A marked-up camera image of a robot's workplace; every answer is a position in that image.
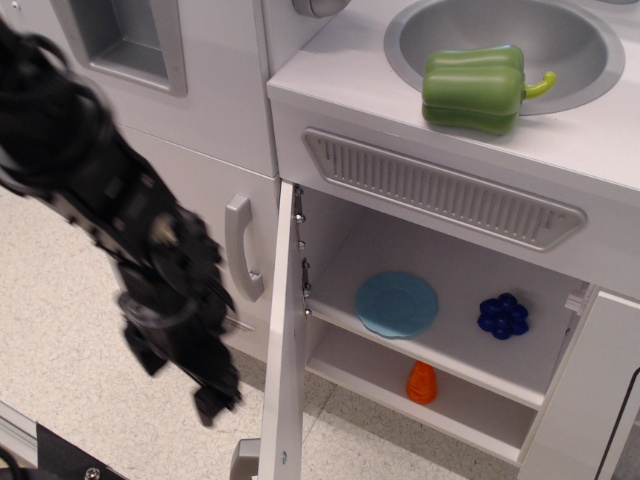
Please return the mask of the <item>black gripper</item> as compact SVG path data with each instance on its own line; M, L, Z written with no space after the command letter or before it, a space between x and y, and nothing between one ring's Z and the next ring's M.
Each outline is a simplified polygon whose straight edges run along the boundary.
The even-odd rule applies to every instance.
M217 331L209 330L192 302L164 316L134 299L122 301L124 337L145 371L153 376L171 362L200 384L193 395L196 412L212 427L224 410L241 402L239 374Z

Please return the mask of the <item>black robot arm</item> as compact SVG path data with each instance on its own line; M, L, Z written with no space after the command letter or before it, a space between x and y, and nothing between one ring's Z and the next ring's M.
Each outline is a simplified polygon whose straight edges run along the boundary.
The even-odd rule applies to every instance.
M174 364L211 425L240 401L222 343L234 302L218 244L117 130L102 94L48 38L1 29L1 184L80 227L114 261L130 350L149 375Z

